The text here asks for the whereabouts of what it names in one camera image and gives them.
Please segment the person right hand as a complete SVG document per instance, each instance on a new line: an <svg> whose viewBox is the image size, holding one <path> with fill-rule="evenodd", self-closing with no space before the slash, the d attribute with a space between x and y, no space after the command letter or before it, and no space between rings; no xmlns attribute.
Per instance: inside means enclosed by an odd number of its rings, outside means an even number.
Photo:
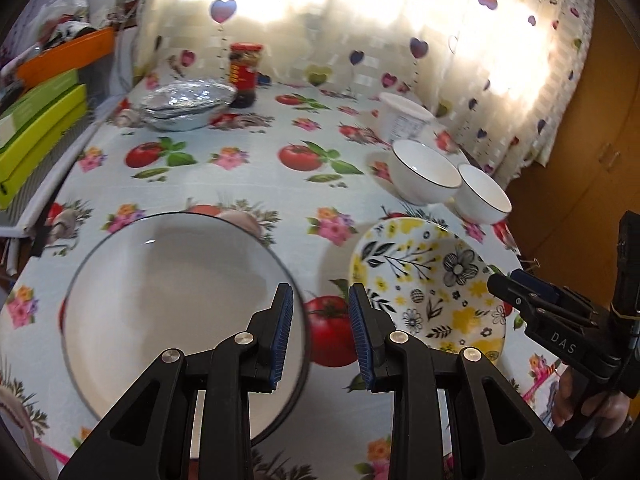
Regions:
<svg viewBox="0 0 640 480"><path fill-rule="evenodd" d="M562 427L574 416L576 403L572 400L573 388L573 370L567 367L560 377L558 391L553 401L552 422L555 427ZM596 421L599 437L607 438L622 428L627 419L630 404L631 398L625 393L600 392L582 404L582 414Z"/></svg>

